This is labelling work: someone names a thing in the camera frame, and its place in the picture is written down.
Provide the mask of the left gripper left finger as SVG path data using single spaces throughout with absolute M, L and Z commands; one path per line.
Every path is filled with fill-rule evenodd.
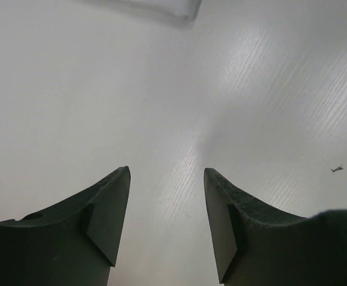
M 21 220 L 0 222 L 0 285 L 107 285 L 130 190 L 119 167 Z

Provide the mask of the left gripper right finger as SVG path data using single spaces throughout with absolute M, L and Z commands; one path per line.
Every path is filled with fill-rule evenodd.
M 222 285 L 347 285 L 347 210 L 300 217 L 204 171 L 205 202 Z

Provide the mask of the white garment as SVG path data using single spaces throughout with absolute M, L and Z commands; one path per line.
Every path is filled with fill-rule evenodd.
M 128 14 L 168 17 L 190 22 L 196 18 L 202 1 L 82 1 L 82 3 Z

